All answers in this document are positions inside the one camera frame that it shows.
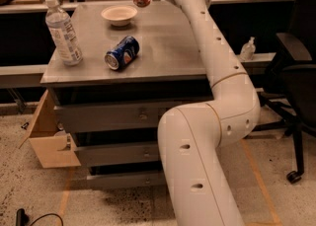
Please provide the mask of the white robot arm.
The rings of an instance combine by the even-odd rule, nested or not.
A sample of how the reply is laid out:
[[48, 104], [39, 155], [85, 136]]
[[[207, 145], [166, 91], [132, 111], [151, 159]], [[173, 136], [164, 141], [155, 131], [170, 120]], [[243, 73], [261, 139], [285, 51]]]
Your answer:
[[216, 148], [239, 141], [260, 117], [248, 73], [208, 13], [210, 0], [165, 0], [188, 18], [213, 99], [166, 111], [160, 158], [178, 226], [245, 226]]

